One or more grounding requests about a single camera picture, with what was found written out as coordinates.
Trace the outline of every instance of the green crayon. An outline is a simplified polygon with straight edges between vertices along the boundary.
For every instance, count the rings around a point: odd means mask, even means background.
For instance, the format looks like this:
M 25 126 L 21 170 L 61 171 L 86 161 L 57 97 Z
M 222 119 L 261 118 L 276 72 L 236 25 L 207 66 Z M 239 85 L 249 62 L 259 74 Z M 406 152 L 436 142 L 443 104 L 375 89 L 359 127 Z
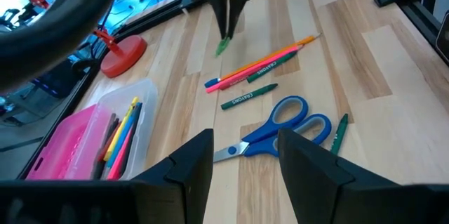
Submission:
M 332 143 L 332 147 L 330 147 L 330 151 L 333 154 L 338 154 L 340 147 L 342 145 L 344 132 L 346 132 L 346 127 L 348 126 L 348 114 L 344 114 L 343 118 L 340 120 L 337 132 L 335 132 L 334 141 Z
M 270 70 L 274 69 L 275 67 L 278 67 L 279 65 L 281 65 L 281 64 L 285 63 L 286 61 L 290 60 L 296 54 L 297 54 L 297 51 L 289 52 L 285 56 L 279 58 L 278 60 L 275 60 L 274 62 L 268 64 L 265 67 L 263 67 L 262 69 L 260 69 L 256 73 L 254 73 L 254 74 L 250 75 L 249 77 L 247 77 L 246 81 L 248 81 L 248 83 L 250 83 L 250 82 L 258 79 L 259 77 L 265 75 L 266 73 L 268 73 Z
M 222 104 L 221 107 L 222 107 L 223 110 L 229 109 L 229 108 L 231 108 L 231 107 L 233 107 L 235 105 L 238 105 L 238 104 L 243 103 L 243 102 L 245 102 L 247 100 L 250 100 L 251 98 L 255 98 L 255 97 L 259 96 L 259 95 L 262 95 L 262 94 L 265 94 L 265 93 L 267 93 L 269 91 L 272 91 L 277 86 L 278 86 L 278 84 L 269 84 L 269 85 L 264 86 L 264 87 L 262 87 L 262 88 L 260 88 L 258 90 L 252 91 L 252 92 L 247 93 L 245 95 L 241 95 L 238 98 L 235 98 L 235 99 L 233 99 L 233 100 L 231 100 L 229 102 L 226 102 L 226 103 Z

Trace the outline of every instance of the orange pencil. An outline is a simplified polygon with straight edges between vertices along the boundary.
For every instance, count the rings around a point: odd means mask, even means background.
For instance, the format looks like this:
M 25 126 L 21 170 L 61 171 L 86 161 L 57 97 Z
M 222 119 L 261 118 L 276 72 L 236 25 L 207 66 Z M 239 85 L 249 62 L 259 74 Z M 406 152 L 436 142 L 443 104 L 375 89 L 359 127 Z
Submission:
M 244 70 L 246 70 L 246 69 L 248 69 L 248 68 L 250 68 L 250 67 L 252 67 L 252 66 L 254 66 L 254 65 L 258 64 L 258 63 L 260 63 L 260 62 L 263 62 L 264 60 L 266 60 L 266 59 L 268 59 L 268 58 L 272 58 L 273 56 L 275 56 L 275 55 L 277 55 L 277 54 L 279 54 L 279 53 L 282 53 L 282 52 L 284 52 L 284 51 L 287 51 L 287 50 L 291 49 L 291 48 L 294 47 L 294 46 L 299 46 L 299 45 L 305 45 L 305 44 L 308 44 L 308 43 L 314 41 L 314 40 L 315 40 L 316 38 L 318 38 L 320 35 L 321 35 L 321 33 L 318 33 L 317 35 L 311 35 L 311 36 L 309 36 L 309 37 L 306 37 L 306 38 L 304 38 L 304 39 L 302 39 L 302 40 L 300 40 L 300 41 L 295 42 L 294 44 L 291 44 L 291 45 L 289 45 L 289 46 L 287 46 L 287 47 L 285 47 L 285 48 L 279 49 L 279 50 L 276 51 L 276 52 L 270 53 L 269 55 L 265 56 L 264 58 L 262 58 L 262 59 L 260 59 L 260 60 L 258 60 L 258 61 L 255 61 L 255 62 L 252 62 L 252 63 L 250 63 L 250 64 L 247 64 L 247 65 L 245 65 L 245 66 L 239 68 L 238 70 L 236 70 L 236 71 L 234 71 L 234 72 L 231 72 L 231 73 L 225 75 L 224 77 L 220 77 L 219 79 L 217 79 L 218 81 L 214 81 L 214 80 L 216 80 L 216 79 L 212 79 L 212 80 L 210 80 L 209 82 L 214 82 L 214 84 L 216 84 L 216 83 L 218 83 L 219 81 L 223 81 L 223 80 L 225 80 L 225 79 L 228 79 L 228 78 L 234 76 L 235 74 L 238 74 L 238 73 L 240 73 L 240 72 L 242 72 L 242 71 L 244 71 Z

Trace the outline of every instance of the scissors blade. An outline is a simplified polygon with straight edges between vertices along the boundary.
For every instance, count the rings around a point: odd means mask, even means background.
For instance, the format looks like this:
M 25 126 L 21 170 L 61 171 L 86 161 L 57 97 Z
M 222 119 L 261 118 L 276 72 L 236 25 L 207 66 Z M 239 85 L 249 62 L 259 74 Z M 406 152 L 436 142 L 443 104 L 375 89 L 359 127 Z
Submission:
M 213 154 L 213 162 L 220 162 L 226 159 L 230 159 L 232 157 L 237 157 L 245 152 L 250 143 L 241 142 L 229 147 L 226 147 L 222 150 L 218 150 Z

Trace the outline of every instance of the red lamp base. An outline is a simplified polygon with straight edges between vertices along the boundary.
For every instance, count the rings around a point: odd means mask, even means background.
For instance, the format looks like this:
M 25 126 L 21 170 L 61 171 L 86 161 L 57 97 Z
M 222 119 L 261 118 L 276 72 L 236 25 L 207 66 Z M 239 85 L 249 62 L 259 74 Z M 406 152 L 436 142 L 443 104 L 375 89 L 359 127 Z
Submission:
M 142 57 L 147 42 L 138 35 L 132 35 L 108 47 L 109 52 L 101 62 L 101 71 L 112 78 L 129 70 Z

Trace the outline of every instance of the red stand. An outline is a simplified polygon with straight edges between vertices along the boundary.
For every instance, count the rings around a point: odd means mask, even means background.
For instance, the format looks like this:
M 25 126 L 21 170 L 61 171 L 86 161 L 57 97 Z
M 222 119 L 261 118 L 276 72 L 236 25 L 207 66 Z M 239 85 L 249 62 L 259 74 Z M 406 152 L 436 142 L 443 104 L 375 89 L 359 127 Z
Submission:
M 138 35 L 132 35 L 119 43 L 103 31 L 94 31 L 109 48 L 101 62 L 101 71 L 109 78 L 117 77 L 131 68 L 147 49 L 147 42 Z

